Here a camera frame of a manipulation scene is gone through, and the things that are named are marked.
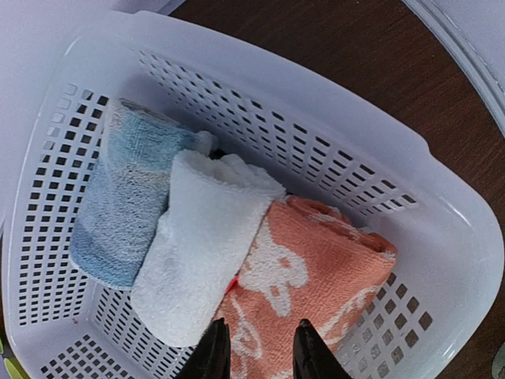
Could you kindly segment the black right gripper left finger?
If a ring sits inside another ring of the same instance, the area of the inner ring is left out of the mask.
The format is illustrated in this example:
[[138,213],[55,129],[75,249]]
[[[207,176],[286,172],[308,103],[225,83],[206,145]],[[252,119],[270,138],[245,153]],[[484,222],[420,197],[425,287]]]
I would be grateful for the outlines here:
[[208,327],[179,378],[230,379],[230,330],[223,318]]

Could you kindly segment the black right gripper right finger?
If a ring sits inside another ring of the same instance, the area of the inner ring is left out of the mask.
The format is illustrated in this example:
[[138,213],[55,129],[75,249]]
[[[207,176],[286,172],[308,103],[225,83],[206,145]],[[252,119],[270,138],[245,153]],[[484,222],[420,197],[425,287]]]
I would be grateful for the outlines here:
[[308,319],[296,328],[293,344],[294,379],[350,379]]

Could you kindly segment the orange patterned towel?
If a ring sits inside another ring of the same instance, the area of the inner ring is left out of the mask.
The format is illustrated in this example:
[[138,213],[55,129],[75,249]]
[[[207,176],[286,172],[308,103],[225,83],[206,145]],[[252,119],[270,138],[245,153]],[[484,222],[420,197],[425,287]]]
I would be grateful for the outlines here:
[[338,346],[388,279],[396,248],[338,209],[275,201],[218,310],[230,328],[234,378],[290,378],[298,323]]

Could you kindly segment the white towel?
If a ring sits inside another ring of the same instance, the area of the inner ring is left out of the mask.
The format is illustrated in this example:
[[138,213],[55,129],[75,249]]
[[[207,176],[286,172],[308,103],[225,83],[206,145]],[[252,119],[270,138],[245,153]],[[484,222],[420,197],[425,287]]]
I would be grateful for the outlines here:
[[170,347],[198,344],[272,201],[285,188],[235,154],[174,157],[169,205],[130,293],[148,331]]

